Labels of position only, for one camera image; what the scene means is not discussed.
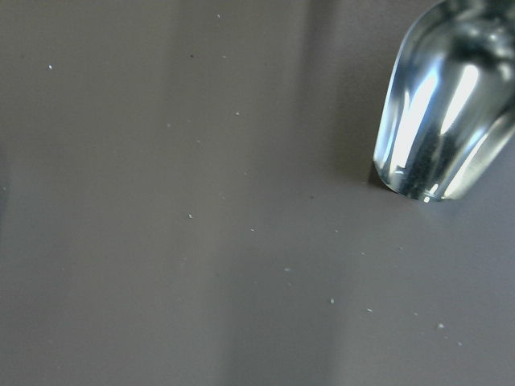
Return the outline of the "metal scoop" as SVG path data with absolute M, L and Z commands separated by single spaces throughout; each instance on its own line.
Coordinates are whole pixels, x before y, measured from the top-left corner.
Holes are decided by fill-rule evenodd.
M 373 151 L 379 179 L 411 199 L 457 200 L 513 135 L 513 2 L 436 3 L 394 62 Z

